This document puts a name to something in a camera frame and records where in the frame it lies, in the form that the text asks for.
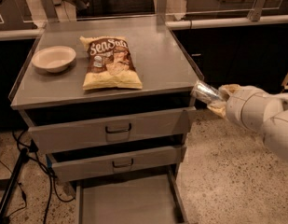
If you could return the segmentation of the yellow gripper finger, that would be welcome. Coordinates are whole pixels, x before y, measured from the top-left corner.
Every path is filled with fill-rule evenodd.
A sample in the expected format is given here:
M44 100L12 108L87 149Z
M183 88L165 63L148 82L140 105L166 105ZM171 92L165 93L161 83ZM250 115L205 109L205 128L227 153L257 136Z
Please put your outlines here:
M223 119L226 117L226 102L212 102L207 105L207 108L210 109L215 115Z
M239 84L226 84L222 85L218 90L220 94L224 97L231 96L235 91L240 89Z

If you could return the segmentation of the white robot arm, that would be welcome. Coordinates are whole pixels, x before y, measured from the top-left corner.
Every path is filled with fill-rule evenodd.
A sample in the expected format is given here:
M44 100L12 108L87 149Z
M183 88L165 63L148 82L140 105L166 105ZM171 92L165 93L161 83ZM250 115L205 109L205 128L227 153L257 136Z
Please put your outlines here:
M207 107L216 115L259 133L264 145L288 162L288 92L269 94L254 86L225 85L222 100Z

